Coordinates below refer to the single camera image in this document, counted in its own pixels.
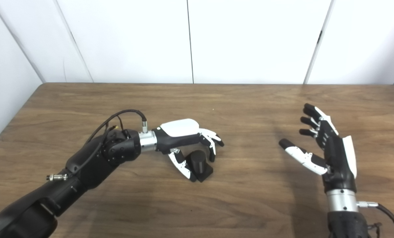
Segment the cable connector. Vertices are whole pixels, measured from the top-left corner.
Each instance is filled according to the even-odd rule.
[[[147,128],[147,121],[143,122],[143,133],[147,133],[148,128]]]
[[[377,202],[366,202],[366,201],[359,201],[357,202],[357,206],[359,208],[375,208],[379,205]]]
[[[67,180],[67,175],[47,175],[46,180],[48,181],[60,181],[60,180]]]

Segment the black wire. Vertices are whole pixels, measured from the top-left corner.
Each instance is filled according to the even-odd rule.
[[[123,131],[123,124],[122,124],[122,119],[120,119],[120,117],[119,116],[117,116],[118,117],[118,119],[119,119],[119,123],[120,123],[120,128],[122,129],[122,131]]]
[[[373,225],[369,225],[367,226],[367,229],[371,230],[376,228],[376,238],[380,238],[380,227],[382,226],[382,223],[378,222],[378,223],[374,223]]]
[[[380,226],[376,226],[376,238],[380,238]]]
[[[85,160],[84,163],[81,164],[81,166],[79,166],[78,169],[76,169],[73,173],[71,173],[69,175],[69,177],[72,177],[74,175],[76,175],[78,173],[78,171],[80,171],[94,156],[95,154],[97,154],[97,152],[101,149],[101,147],[104,144],[104,140],[106,139],[107,135],[109,134],[110,131],[112,131],[114,128],[116,128],[116,126],[112,126],[111,128],[109,128],[108,130],[106,130],[103,134],[103,136],[101,137],[100,142],[98,143],[97,147],[95,148],[95,150],[92,152],[92,154],[87,158],[87,160]]]
[[[376,207],[377,209],[379,209],[379,210],[381,210],[382,212],[384,212],[392,221],[393,221],[393,224],[394,224],[394,215],[393,215],[393,213],[391,212],[391,211],[389,211],[387,208],[385,208],[382,204],[378,204],[377,205],[377,207]]]
[[[144,116],[144,114],[143,114],[141,111],[139,111],[139,110],[134,110],[134,109],[122,110],[122,111],[120,111],[120,112],[117,112],[117,113],[111,115],[105,122],[103,122],[99,127],[97,127],[97,129],[91,134],[91,136],[88,138],[88,140],[85,142],[85,144],[87,144],[88,142],[90,142],[90,141],[94,138],[94,136],[97,134],[97,132],[100,131],[100,129],[101,129],[104,125],[108,124],[109,121],[111,121],[113,118],[117,117],[118,115],[120,115],[120,114],[122,114],[122,113],[126,113],[126,112],[135,112],[135,113],[137,113],[138,115],[141,116],[141,119],[142,119],[143,122],[146,122],[146,121],[147,121],[147,118],[146,118],[146,117]]]

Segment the robotic hand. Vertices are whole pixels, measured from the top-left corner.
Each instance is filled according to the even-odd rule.
[[[370,238],[368,230],[373,228],[376,228],[379,237],[381,223],[368,226],[358,208],[377,208],[386,213],[393,222],[394,215],[376,202],[357,202],[357,164],[351,136],[339,137],[330,116],[317,107],[306,103],[303,112],[310,118],[301,117],[301,122],[310,125],[311,129],[300,129],[300,134],[313,137],[324,151],[325,158],[309,153],[287,139],[280,140],[279,145],[302,165],[322,175],[329,203],[329,237]]]
[[[123,129],[120,114],[135,112],[142,118],[143,131]],[[115,117],[121,130],[108,127]],[[94,136],[106,126],[105,132]],[[192,119],[167,122],[151,131],[147,119],[138,110],[123,110],[109,117],[90,136],[85,145],[66,162],[48,182],[13,202],[0,212],[0,238],[48,238],[57,227],[57,220],[86,191],[100,185],[120,164],[135,160],[142,152],[168,154],[177,169],[191,181],[203,182],[213,169],[206,163],[206,154],[197,150],[186,158],[178,146],[202,143],[209,147],[209,160],[214,162],[215,141],[224,146],[213,131],[201,129]]]

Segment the white wall panel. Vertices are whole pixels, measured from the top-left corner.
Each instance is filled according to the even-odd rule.
[[[41,84],[0,20],[0,133]]]
[[[394,0],[337,0],[308,83],[394,83]]]
[[[195,83],[304,81],[329,0],[188,0]]]
[[[192,83],[186,0],[58,0],[95,82]]]
[[[46,82],[91,82],[53,0],[0,0],[0,14]]]

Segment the wooden table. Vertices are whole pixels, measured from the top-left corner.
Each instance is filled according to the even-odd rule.
[[[43,84],[6,127],[0,210],[59,172],[109,115],[133,108],[150,128],[192,118],[216,131],[226,146],[217,150],[213,175],[191,183],[167,156],[144,153],[59,217],[53,238],[326,238],[321,178],[277,144],[288,138],[322,155],[313,139],[298,134],[306,102],[331,115],[342,136],[353,136],[358,199],[394,212],[394,86],[98,83]],[[138,116],[123,121],[140,130]],[[203,147],[185,147],[184,154],[195,148]],[[383,237],[394,237],[384,214],[363,213],[384,224]]]

